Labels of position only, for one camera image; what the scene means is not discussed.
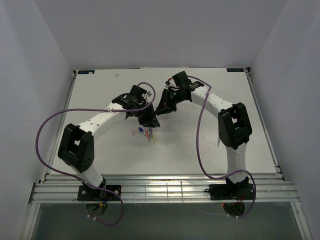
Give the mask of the aluminium rail frame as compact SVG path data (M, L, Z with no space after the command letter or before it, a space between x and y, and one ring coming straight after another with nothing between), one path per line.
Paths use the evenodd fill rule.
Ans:
M193 175L106 175L109 185L121 186L125 204L208 203L209 185L224 184L224 180ZM292 181L285 181L280 173L254 175L257 202L298 202L300 196ZM81 183L69 176L49 174L35 183L29 202L76 203Z

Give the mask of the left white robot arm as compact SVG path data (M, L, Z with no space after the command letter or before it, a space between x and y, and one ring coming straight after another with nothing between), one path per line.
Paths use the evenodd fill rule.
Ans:
M100 200L106 195L106 181L94 166L95 142L118 123L135 117L145 128L159 128L148 92L133 85L130 92L114 98L105 111L87 121L68 124L62 134L57 156L88 184L88 193Z

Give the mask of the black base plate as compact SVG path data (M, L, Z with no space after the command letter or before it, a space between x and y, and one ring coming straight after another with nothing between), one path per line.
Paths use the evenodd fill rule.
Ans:
M105 192L87 185L81 185L78 189L77 200L82 202L92 201L118 201L119 198L113 193Z
M252 184L249 184L238 192L232 192L231 188L227 184L210 184L208 188L204 190L205 193L209 193L209 198L212 201L218 200L253 200L255 190Z

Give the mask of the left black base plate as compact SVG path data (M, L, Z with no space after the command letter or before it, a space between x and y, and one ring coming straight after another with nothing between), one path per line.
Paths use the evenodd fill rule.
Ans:
M77 200L82 202L92 201L118 201L119 198L113 193L105 192L87 185L81 185L78 189Z

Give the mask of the red pen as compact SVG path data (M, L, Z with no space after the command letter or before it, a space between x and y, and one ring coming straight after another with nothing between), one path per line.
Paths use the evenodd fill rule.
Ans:
M150 141L149 129L148 127L145 128L145 135L148 141Z

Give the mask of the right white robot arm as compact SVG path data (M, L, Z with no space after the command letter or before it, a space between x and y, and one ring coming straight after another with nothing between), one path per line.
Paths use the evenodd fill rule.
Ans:
M211 92L211 85L203 80L179 72L166 81L156 115L175 112L184 101L201 106L200 115L208 111L217 119L218 139L226 148L227 173L224 184L213 184L206 189L211 200L243 199L252 194L254 187L249 183L246 171L246 149L252 134L252 126L246 106L228 102Z

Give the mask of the blue corner label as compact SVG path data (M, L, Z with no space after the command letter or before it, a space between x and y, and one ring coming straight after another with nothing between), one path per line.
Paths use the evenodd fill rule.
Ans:
M244 72L243 68L227 68L226 70L229 73L241 73L241 72Z
M78 75L93 75L95 70L79 70L77 72Z

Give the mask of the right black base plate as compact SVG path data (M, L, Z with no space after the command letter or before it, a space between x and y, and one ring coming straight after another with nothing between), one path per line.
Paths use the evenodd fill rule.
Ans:
M252 184L249 184L238 192L232 192L231 188L227 184L210 184L208 188L204 190L205 193L209 193L209 198L212 201L218 200L253 200L255 190Z

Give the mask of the yellow pen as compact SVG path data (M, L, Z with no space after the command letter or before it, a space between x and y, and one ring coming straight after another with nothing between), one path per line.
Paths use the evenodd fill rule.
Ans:
M155 144L156 143L156 136L154 130L151 129L151 135L152 135L152 141Z

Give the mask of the right blue corner label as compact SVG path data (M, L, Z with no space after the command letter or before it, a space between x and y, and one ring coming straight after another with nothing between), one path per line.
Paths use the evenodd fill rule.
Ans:
M243 68L227 68L226 70L229 73L241 73L241 72L244 72Z

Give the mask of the left blue corner label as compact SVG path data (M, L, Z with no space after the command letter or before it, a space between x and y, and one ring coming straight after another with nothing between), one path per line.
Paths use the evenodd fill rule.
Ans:
M78 75L93 75L95 70L79 70L77 72Z

